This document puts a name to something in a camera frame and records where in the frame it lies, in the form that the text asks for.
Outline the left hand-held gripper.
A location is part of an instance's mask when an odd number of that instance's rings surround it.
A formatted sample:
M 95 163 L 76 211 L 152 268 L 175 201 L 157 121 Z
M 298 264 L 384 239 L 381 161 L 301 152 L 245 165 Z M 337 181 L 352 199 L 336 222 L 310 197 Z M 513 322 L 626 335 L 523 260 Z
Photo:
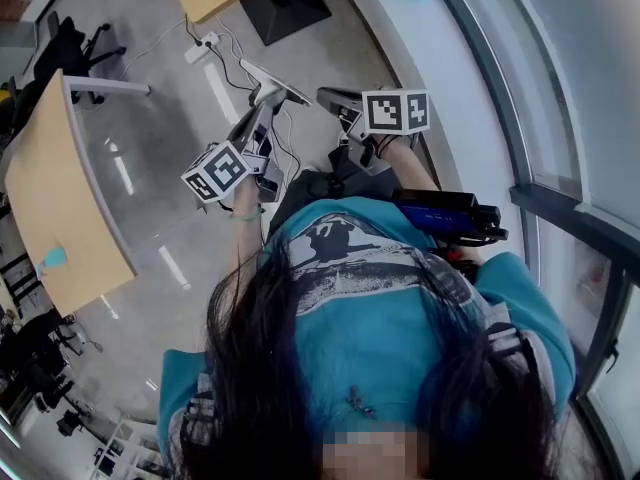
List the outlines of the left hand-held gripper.
M 257 81 L 249 95 L 249 110 L 225 141 L 208 147 L 181 176 L 203 203 L 225 199 L 248 177 L 257 183 L 261 203 L 276 202 L 284 173 L 272 155 L 273 118 L 286 101 L 312 104 L 302 92 L 262 67 L 246 59 L 240 60 L 240 66 Z

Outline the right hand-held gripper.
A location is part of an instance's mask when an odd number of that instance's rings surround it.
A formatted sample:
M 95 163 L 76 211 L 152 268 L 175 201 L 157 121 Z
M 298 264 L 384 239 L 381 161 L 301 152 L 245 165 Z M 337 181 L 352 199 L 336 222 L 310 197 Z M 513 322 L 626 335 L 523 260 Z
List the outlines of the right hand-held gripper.
M 430 97 L 425 89 L 321 87 L 316 101 L 338 119 L 349 160 L 371 176 L 389 168 L 375 152 L 374 135 L 404 137 L 413 145 L 418 135 L 430 128 Z

